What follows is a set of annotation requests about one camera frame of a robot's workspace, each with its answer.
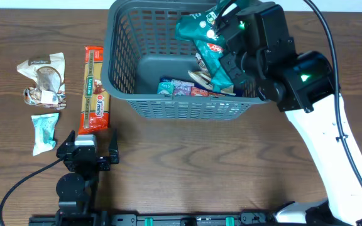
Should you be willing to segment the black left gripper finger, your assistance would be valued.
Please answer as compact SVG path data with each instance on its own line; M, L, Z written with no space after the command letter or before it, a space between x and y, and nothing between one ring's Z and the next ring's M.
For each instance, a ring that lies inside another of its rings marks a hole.
M73 145L75 142L75 131L72 130L69 134L69 136L66 138L64 144L65 145Z
M113 131L111 140L109 143L109 156L110 157L118 157L118 140L117 140L117 131Z

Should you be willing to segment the San Remo spaghetti packet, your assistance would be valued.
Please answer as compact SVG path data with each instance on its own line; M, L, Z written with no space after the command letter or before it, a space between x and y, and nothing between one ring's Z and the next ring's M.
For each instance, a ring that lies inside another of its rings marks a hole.
M85 47L84 89L78 134L91 134L109 127L110 95L102 85L104 49Z

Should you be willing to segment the Kleenex tissue multipack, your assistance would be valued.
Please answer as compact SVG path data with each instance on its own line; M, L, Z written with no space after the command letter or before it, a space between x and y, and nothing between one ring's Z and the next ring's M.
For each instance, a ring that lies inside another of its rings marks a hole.
M213 92L205 89L201 85L193 82L186 82L167 77L162 77L158 84L157 94L173 95L173 96L196 96L196 97L218 97L218 96L236 96L234 93L227 91Z

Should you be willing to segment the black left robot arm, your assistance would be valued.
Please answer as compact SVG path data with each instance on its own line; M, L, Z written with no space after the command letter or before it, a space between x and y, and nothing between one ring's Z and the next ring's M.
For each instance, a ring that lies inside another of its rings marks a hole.
M91 216L94 206L99 173L109 171L119 163L117 134L113 133L107 156L97 151L95 135L76 135L72 131L57 149L57 158L62 160L69 173L61 177L56 186L58 206L64 217Z

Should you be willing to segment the beige dried mushroom bag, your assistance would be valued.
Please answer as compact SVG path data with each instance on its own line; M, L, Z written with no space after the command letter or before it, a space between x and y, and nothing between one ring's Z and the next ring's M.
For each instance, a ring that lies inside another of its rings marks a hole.
M219 93L219 94L223 94L223 95L231 95L231 96L236 95L234 93L233 85L229 86L225 89L215 91L214 85L212 84L212 77L211 77L208 69L206 68L206 65L205 65L201 55L199 53L196 53L195 59L198 63L200 71L197 71L197 72L192 72L190 70L188 71L188 75L190 76L190 78L192 78L194 80L195 83L199 84L201 87L203 87L206 90L211 91L211 92L215 92L215 93Z

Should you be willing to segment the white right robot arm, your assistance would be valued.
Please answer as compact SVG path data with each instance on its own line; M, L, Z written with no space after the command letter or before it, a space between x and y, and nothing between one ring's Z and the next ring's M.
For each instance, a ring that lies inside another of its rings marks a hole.
M301 135L326 189L318 203L291 202L272 225L362 225L362 154L340 92L337 58L297 53L283 8L273 2L219 4L214 31L220 64L233 82L251 76L262 100L276 103Z

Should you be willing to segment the small light teal packet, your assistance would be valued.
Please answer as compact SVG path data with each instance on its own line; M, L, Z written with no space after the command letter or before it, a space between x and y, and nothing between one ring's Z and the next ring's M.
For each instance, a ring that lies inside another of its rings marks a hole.
M50 151L55 147L54 132L58 118L58 112L31 117L35 128L34 156Z

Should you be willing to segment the green Nescafe coffee bag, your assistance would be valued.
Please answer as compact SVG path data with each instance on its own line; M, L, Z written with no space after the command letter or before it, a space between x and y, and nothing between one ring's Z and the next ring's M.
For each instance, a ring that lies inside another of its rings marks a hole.
M226 41L216 33L218 18L224 18L232 10L242 10L250 5L248 0L224 0L203 13L182 16L176 23L175 37L191 41L211 75L215 92L233 86L232 80L224 71L219 59L223 56Z

